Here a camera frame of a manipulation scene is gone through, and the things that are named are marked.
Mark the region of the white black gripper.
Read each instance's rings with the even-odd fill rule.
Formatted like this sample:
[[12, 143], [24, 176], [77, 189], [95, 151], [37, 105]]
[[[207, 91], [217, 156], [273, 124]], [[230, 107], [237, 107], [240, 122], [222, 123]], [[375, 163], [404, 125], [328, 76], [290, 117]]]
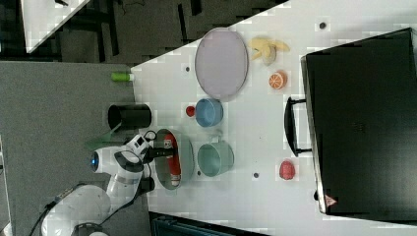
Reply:
[[[126, 143], [126, 146], [144, 163], [151, 163], [153, 161], [153, 158], [150, 156], [150, 149], [153, 148], [153, 139], [137, 134]], [[174, 154], [174, 148], [158, 148], [155, 152], [156, 157], [167, 157], [173, 156]]]

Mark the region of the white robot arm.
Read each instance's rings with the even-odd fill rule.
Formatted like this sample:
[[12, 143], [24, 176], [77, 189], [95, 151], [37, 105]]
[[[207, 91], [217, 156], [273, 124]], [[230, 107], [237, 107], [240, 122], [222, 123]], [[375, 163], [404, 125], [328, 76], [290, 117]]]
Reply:
[[153, 147], [141, 134], [122, 146], [96, 149], [89, 165], [110, 176], [107, 187], [81, 183], [56, 196], [40, 218], [40, 235], [109, 236], [101, 224], [155, 188], [154, 180], [144, 175], [146, 165], [176, 152], [171, 145]]

